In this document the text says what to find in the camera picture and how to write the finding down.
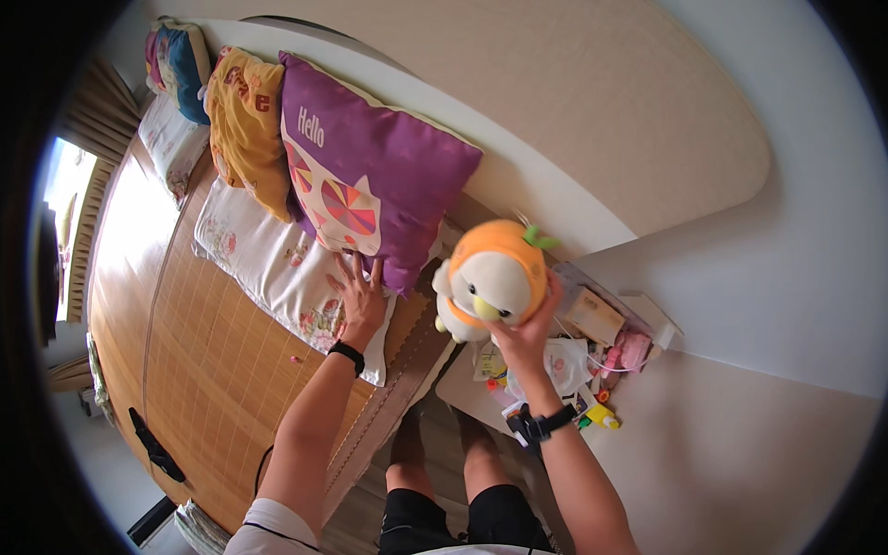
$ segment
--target black wristband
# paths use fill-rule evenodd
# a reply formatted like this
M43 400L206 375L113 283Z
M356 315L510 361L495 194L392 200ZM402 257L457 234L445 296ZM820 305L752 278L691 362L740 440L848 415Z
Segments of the black wristband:
M352 359L352 362L354 362L354 377L355 378L360 376L361 372L364 371L364 355L361 353L358 353L358 350L355 349L354 347L352 347L351 345L343 343L341 340L336 341L336 343L332 347L330 347L330 350L329 350L329 352L327 352L327 355L330 355L332 353L343 354L343 355L347 356L348 358Z
M540 442L548 440L552 432L561 426L570 424L576 416L576 408L573 404L565 405L554 415L545 417L530 416L530 407L524 403L520 412L506 420L509 429L515 435L515 439L522 447L531 448L538 456L540 454Z

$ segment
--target black shorts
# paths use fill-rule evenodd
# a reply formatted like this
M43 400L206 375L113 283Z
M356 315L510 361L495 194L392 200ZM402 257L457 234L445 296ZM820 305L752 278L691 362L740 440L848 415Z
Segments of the black shorts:
M447 514L412 489L393 489L385 499L379 555L413 555L465 545L447 530ZM487 488L469 504L468 543L500 543L552 551L539 519L516 486Z

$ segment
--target plush toy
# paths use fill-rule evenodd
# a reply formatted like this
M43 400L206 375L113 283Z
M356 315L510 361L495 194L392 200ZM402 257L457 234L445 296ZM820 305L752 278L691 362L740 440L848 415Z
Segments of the plush toy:
M536 226L498 219L463 235L432 279L438 331L457 343L482 341L490 337L482 321L515 327L530 318L546 294L543 249L558 244L538 234Z

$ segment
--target purple pillow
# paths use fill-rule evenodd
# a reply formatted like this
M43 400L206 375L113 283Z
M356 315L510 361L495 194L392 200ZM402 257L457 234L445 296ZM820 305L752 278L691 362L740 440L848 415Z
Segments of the purple pillow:
M407 295L483 153L289 52L280 61L293 217L328 249L364 254L367 270L383 259L383 283Z

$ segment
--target cardboard box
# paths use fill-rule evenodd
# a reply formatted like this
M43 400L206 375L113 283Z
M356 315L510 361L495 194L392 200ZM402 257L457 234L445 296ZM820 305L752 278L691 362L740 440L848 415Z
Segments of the cardboard box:
M565 320L589 339L607 346L614 345L616 334L626 322L611 305L586 288L579 289Z

